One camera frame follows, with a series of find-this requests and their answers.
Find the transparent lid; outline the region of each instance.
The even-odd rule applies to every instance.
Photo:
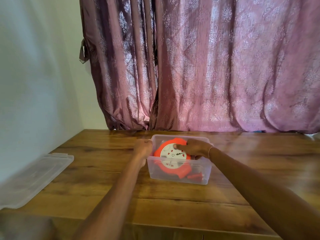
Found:
[[[0,210],[17,209],[28,203],[73,162],[65,153],[46,154],[0,185]]]

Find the wooden table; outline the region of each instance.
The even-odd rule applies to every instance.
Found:
[[[74,162],[25,206],[4,212],[85,219],[118,178],[136,139],[154,134],[207,137],[220,150],[287,186],[320,210],[320,142],[305,135],[84,130],[53,151],[74,155]],[[214,166],[208,185],[151,179],[145,166],[138,176],[127,222],[275,235]]]

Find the bracelet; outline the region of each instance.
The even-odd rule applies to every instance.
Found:
[[[208,159],[210,159],[210,150],[214,148],[214,146],[210,147],[209,151],[208,151]]]

